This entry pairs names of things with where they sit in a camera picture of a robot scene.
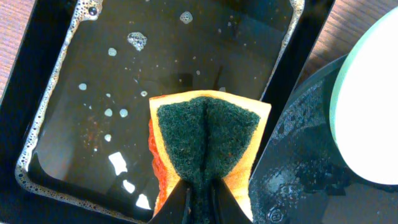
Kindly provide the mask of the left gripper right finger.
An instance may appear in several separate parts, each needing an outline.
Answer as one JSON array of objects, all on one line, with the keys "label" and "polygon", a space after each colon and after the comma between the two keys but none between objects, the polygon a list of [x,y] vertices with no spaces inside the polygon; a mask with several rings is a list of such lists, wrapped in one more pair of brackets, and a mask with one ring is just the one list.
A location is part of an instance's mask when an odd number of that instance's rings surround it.
[{"label": "left gripper right finger", "polygon": [[211,181],[211,223],[252,224],[221,179]]}]

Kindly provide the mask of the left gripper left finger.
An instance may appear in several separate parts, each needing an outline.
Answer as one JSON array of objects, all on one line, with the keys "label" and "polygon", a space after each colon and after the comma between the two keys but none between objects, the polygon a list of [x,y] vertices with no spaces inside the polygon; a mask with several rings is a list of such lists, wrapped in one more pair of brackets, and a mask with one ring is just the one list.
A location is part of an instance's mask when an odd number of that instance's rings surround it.
[{"label": "left gripper left finger", "polygon": [[180,180],[149,224],[190,224],[191,222],[192,186]]}]

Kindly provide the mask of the yellow sponge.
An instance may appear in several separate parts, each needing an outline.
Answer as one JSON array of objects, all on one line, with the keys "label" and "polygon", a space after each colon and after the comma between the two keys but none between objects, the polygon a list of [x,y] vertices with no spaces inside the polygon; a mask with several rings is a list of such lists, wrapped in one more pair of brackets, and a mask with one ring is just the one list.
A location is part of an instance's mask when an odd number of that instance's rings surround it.
[{"label": "yellow sponge", "polygon": [[152,97],[149,108],[148,143],[159,181],[154,215],[185,180],[193,187],[195,222],[209,223],[207,193],[211,181],[219,179],[252,221],[249,179],[272,106],[223,91],[197,90]]}]

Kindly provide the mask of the light blue plate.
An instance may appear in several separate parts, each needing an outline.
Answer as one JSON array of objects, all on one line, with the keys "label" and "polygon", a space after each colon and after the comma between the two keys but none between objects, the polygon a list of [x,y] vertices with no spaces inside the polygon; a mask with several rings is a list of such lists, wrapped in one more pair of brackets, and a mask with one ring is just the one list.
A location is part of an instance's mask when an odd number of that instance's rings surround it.
[{"label": "light blue plate", "polygon": [[397,184],[397,9],[380,18],[348,54],[329,117],[334,142],[355,174]]}]

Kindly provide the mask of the round black serving tray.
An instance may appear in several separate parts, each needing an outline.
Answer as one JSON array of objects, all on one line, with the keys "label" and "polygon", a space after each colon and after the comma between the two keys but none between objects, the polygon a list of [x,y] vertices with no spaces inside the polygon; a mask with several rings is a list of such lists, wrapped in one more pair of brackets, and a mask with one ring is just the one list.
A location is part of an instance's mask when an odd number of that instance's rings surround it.
[{"label": "round black serving tray", "polygon": [[357,176],[333,141],[328,108],[343,62],[289,98],[249,185],[255,223],[397,223],[397,187]]}]

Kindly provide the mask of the black rectangular water tray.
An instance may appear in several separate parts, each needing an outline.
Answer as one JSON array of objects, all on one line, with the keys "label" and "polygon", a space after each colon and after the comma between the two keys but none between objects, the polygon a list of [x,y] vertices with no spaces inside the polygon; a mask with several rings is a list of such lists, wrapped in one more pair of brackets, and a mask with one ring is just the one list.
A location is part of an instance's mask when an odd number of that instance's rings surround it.
[{"label": "black rectangular water tray", "polygon": [[36,1],[1,102],[3,223],[147,223],[149,99],[261,100],[332,1]]}]

